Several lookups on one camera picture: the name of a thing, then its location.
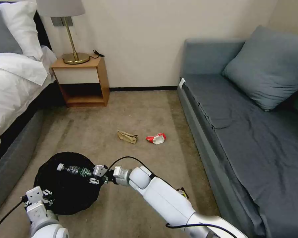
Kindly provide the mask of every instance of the crumpled paper bag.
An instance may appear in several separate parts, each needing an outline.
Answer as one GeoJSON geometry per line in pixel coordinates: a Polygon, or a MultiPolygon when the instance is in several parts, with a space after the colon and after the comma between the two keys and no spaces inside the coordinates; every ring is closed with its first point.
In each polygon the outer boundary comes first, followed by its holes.
{"type": "Polygon", "coordinates": [[[117,131],[119,139],[135,144],[137,142],[138,135],[132,135],[127,132],[117,131]]]}

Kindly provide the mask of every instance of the wall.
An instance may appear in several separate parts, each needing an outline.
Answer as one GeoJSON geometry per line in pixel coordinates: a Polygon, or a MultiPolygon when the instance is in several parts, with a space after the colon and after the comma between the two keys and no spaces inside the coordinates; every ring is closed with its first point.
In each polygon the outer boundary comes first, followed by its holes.
{"type": "MultiPolygon", "coordinates": [[[[175,86],[189,37],[246,38],[267,25],[277,0],[82,0],[73,17],[77,51],[104,54],[111,87],[175,86]]],[[[42,17],[57,56],[71,52],[65,27],[42,17]]]]}
{"type": "Polygon", "coordinates": [[[268,26],[298,34],[298,0],[279,0],[268,26]]]}

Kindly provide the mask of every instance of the gray sofa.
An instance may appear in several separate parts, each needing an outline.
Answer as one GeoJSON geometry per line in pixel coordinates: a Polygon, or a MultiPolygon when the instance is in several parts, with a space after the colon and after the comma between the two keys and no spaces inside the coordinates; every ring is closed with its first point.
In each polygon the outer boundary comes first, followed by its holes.
{"type": "Polygon", "coordinates": [[[179,98],[221,216],[249,237],[298,237],[298,111],[264,112],[222,76],[243,44],[186,40],[179,98]]]}

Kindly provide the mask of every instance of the carpet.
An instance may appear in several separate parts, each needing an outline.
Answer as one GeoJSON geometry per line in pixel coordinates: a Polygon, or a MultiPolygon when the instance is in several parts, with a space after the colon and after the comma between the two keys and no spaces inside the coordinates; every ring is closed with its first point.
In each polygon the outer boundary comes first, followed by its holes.
{"type": "MultiPolygon", "coordinates": [[[[0,208],[0,219],[32,188],[38,168],[63,151],[81,153],[94,164],[107,166],[126,155],[136,157],[173,187],[184,187],[196,211],[219,215],[176,91],[112,92],[107,107],[49,110],[33,159],[0,208]],[[117,130],[137,134],[138,142],[134,145],[120,140],[117,130]],[[160,132],[167,136],[163,144],[145,140],[160,132]]],[[[118,165],[140,166],[131,159],[118,165]]],[[[102,186],[91,207],[75,215],[59,216],[59,220],[70,237],[76,238],[187,237],[180,230],[166,228],[165,221],[139,193],[112,183],[102,186]]],[[[0,237],[29,237],[23,207],[3,222],[0,237]]]]}

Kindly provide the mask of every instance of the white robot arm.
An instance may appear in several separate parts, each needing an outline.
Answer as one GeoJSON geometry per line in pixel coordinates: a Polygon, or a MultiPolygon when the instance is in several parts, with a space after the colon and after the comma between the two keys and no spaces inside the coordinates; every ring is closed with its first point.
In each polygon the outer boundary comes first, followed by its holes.
{"type": "MultiPolygon", "coordinates": [[[[98,174],[103,169],[103,166],[96,166],[93,175],[96,178],[103,177],[98,174]]],[[[218,216],[198,214],[187,198],[144,166],[134,170],[117,166],[113,171],[112,179],[116,184],[131,186],[138,191],[163,217],[169,228],[180,228],[189,237],[247,238],[241,231],[218,216]]],[[[98,180],[91,178],[91,182],[97,184],[98,180]]],[[[68,230],[59,224],[52,211],[46,210],[44,203],[48,201],[44,200],[43,193],[40,187],[35,187],[26,193],[31,203],[26,208],[31,220],[31,237],[69,238],[68,230]]]]}
{"type": "Polygon", "coordinates": [[[128,184],[137,190],[170,226],[184,225],[182,229],[189,237],[224,238],[235,236],[236,238],[247,238],[241,231],[218,216],[198,214],[188,199],[161,178],[153,176],[144,166],[132,171],[116,167],[114,177],[118,184],[126,185],[126,181],[128,181],[128,184]],[[199,226],[198,224],[209,224],[210,226],[199,226]]]}

